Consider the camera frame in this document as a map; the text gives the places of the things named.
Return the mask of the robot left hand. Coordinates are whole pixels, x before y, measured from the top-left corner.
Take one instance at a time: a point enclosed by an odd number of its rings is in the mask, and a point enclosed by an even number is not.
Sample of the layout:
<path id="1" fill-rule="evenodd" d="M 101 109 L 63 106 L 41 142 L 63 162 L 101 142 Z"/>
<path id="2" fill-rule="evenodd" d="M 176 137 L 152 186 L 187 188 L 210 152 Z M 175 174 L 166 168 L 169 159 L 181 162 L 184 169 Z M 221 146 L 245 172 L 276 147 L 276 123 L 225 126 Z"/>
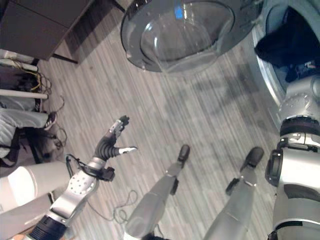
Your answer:
<path id="1" fill-rule="evenodd" d="M 129 120 L 130 118 L 127 115 L 123 115 L 113 123 L 106 134 L 98 142 L 93 154 L 94 157 L 107 161 L 110 158 L 138 150 L 136 146 L 115 146 L 117 138 L 121 135 L 125 126 L 129 124 Z"/>

